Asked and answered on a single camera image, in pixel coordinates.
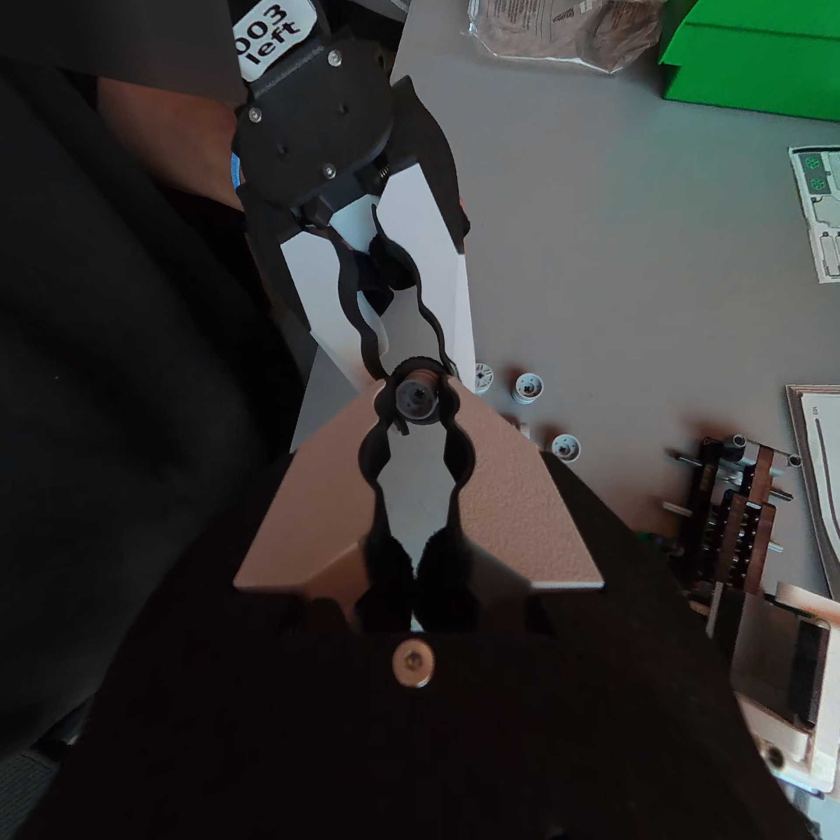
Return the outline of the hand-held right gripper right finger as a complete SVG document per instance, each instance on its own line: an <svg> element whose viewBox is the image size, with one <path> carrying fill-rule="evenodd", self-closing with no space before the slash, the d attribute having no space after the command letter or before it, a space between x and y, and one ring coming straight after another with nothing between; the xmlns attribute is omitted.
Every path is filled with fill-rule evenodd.
<svg viewBox="0 0 840 840"><path fill-rule="evenodd" d="M439 385L439 422L453 488L419 556L419 627L468 632L500 602L601 590L537 447L459 379Z"/></svg>

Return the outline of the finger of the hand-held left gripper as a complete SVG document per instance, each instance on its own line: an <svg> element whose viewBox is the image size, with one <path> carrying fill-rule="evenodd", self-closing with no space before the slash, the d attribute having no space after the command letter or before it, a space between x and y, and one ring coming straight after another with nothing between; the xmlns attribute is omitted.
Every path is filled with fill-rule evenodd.
<svg viewBox="0 0 840 840"><path fill-rule="evenodd" d="M381 246L415 281L418 312L437 334L439 359L474 393L477 346L466 259L462 246L453 244L419 162L388 176L373 222Z"/></svg>
<svg viewBox="0 0 840 840"><path fill-rule="evenodd" d="M355 198L328 227L290 209L281 234L308 333L354 388L387 378L381 314L394 303L394 266L374 229L378 203L378 196Z"/></svg>

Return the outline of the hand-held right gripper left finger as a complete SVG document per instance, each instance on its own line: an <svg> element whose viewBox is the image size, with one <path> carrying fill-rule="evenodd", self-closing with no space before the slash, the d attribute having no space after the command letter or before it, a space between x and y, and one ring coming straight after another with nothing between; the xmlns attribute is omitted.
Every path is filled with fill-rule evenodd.
<svg viewBox="0 0 840 840"><path fill-rule="evenodd" d="M373 383L293 456L234 587L332 600L362 629L395 629L395 539L359 451L380 422Z"/></svg>

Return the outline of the black rubber tire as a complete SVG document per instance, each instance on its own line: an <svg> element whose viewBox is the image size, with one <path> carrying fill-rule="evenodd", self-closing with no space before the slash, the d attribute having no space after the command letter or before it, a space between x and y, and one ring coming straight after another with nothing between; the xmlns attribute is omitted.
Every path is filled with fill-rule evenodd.
<svg viewBox="0 0 840 840"><path fill-rule="evenodd" d="M394 376L391 376L391 379L394 379L394 393L395 393L398 383L403 383L403 378L406 378L407 372L418 370L418 367L428 367L428 370L437 372L437 378L439 378L437 412L433 412L426 422L409 422L409 421L406 421L406 417L395 411L395 405L394 405L394 411L395 411L395 416L398 416L403 422L407 422L407 424L433 424L433 422L439 422L440 372L439 372L439 365L437 365L431 359L415 356L415 359L403 362L403 364L394 370Z"/></svg>

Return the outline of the person's left forearm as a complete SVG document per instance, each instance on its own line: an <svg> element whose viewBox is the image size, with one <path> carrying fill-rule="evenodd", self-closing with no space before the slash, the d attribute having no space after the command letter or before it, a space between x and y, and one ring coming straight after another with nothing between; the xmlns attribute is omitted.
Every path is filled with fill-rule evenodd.
<svg viewBox="0 0 840 840"><path fill-rule="evenodd" d="M234 104L97 77L97 111L152 179L243 209L230 179Z"/></svg>

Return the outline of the partly built toy truck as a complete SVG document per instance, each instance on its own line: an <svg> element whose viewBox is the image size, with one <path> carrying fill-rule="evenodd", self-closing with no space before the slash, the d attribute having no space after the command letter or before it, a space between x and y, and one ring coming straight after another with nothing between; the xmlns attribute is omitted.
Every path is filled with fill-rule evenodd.
<svg viewBox="0 0 840 840"><path fill-rule="evenodd" d="M683 506L662 501L681 518L669 569L729 666L747 732L777 780L836 803L836 602L787 583L762 587L767 555L780 550L770 501L793 501L773 480L801 460L740 434L704 437L696 457L672 457L693 472Z"/></svg>

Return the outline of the clear plastic bag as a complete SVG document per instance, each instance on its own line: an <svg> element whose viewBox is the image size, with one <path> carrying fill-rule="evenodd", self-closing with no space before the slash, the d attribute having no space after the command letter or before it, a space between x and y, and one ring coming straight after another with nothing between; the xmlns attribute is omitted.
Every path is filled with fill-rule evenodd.
<svg viewBox="0 0 840 840"><path fill-rule="evenodd" d="M468 0L466 36L501 61L613 76L655 47L661 0Z"/></svg>

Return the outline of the instruction booklet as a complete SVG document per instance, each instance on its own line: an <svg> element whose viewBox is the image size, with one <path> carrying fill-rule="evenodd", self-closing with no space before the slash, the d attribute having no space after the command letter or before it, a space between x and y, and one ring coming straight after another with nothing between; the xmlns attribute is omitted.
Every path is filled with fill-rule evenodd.
<svg viewBox="0 0 840 840"><path fill-rule="evenodd" d="M787 385L807 506L829 596L840 600L840 388Z"/></svg>

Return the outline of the green white sticker sheet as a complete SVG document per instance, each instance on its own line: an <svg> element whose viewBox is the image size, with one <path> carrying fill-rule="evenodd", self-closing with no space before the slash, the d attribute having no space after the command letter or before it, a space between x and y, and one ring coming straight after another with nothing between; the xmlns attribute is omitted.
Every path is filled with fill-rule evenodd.
<svg viewBox="0 0 840 840"><path fill-rule="evenodd" d="M818 283L840 281L840 147L787 148Z"/></svg>

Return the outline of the green plastic bin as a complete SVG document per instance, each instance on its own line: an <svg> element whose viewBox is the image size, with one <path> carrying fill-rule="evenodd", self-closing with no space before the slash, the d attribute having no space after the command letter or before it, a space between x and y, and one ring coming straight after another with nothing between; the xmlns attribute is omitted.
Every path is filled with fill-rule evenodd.
<svg viewBox="0 0 840 840"><path fill-rule="evenodd" d="M669 0L658 40L669 102L840 120L836 0Z"/></svg>

